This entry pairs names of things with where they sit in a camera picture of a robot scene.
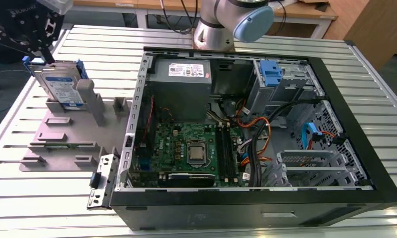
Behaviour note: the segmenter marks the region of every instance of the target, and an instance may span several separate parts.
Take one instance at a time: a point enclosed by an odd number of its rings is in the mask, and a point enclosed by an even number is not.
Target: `aluminum table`
[[[397,97],[354,46],[342,41],[263,37],[237,51],[322,58],[397,186]],[[75,25],[62,34],[57,60],[85,62],[105,100],[131,98],[142,47],[190,48],[190,35],[169,30]],[[18,161],[45,115],[45,93],[31,78],[0,126],[0,237],[397,237],[397,206],[330,227],[269,230],[133,232],[113,211],[87,211],[91,172],[21,172]]]

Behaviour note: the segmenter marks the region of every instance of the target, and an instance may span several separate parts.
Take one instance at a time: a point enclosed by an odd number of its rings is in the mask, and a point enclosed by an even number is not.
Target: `metal bracket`
[[[285,150],[277,153],[277,157],[286,166],[293,167],[306,164],[314,164],[318,167],[329,164],[330,167],[338,167],[347,162],[343,154],[327,150]]]
[[[118,156],[107,154],[101,156],[97,171],[90,180],[90,197],[87,200],[87,210],[109,210],[110,195],[114,187],[114,177],[117,171]]]
[[[123,144],[121,149],[119,163],[117,167],[115,189],[114,189],[115,191],[121,191],[125,187],[130,187],[127,169],[130,166],[130,158],[134,153],[133,142],[134,142],[134,136],[135,136],[135,130],[137,130],[137,122],[139,118],[138,115],[139,115],[143,86],[146,81],[146,73],[147,73],[147,69],[153,65],[153,60],[155,60],[153,56],[147,56],[147,55],[142,56],[142,63],[139,66],[138,79],[135,84],[135,92],[133,95],[131,107],[130,107],[129,117],[127,117],[129,119],[127,119],[127,125],[125,130],[125,138],[123,138]]]

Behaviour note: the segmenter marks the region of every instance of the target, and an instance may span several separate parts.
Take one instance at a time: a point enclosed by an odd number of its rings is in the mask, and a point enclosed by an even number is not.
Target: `motherboard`
[[[133,181],[142,187],[166,187],[170,185],[165,181],[175,177],[175,183],[185,183],[185,186],[203,180],[215,187],[243,186],[235,159],[238,143],[241,129],[237,127],[161,123],[155,130],[153,155],[138,158]]]

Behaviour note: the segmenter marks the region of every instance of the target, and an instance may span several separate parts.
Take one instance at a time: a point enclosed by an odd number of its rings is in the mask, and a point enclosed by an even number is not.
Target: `red cable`
[[[335,135],[333,133],[330,133],[329,131],[322,130],[321,133],[325,135],[329,135],[333,138],[335,137]],[[311,149],[311,146],[313,146],[313,141],[310,140],[306,150]]]
[[[143,143],[143,141],[145,141],[146,131],[147,131],[147,127],[149,127],[149,125],[150,125],[150,121],[151,121],[153,107],[154,107],[154,95],[151,96],[151,109],[150,109],[150,113],[149,113],[149,115],[147,115],[146,126],[145,126],[145,132],[143,132],[143,136],[142,136],[141,143]]]
[[[266,142],[265,142],[265,144],[263,144],[262,149],[261,149],[259,151],[257,151],[257,155],[261,155],[261,154],[265,152],[266,148],[267,148],[269,141],[270,141],[270,137],[271,137],[270,123],[269,123],[269,121],[267,121],[267,119],[266,119],[265,117],[258,117],[258,118],[255,118],[250,123],[247,123],[247,124],[242,124],[242,122],[239,121],[239,113],[241,113],[241,110],[242,110],[243,106],[245,106],[245,100],[243,100],[243,102],[242,102],[242,106],[241,106],[239,110],[238,110],[237,113],[235,113],[235,118],[237,118],[238,126],[242,127],[242,128],[249,128],[249,127],[251,127],[251,126],[255,124],[255,122],[258,122],[259,120],[265,121],[265,123],[266,123],[266,125],[267,125],[267,133],[269,133],[269,135],[267,135],[267,139],[266,139]]]

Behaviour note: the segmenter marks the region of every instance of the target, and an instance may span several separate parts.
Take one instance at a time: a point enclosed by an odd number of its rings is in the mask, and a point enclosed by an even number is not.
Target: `hard drive label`
[[[45,83],[57,101],[66,109],[78,109],[83,104],[79,93],[74,89],[71,78],[45,77]]]

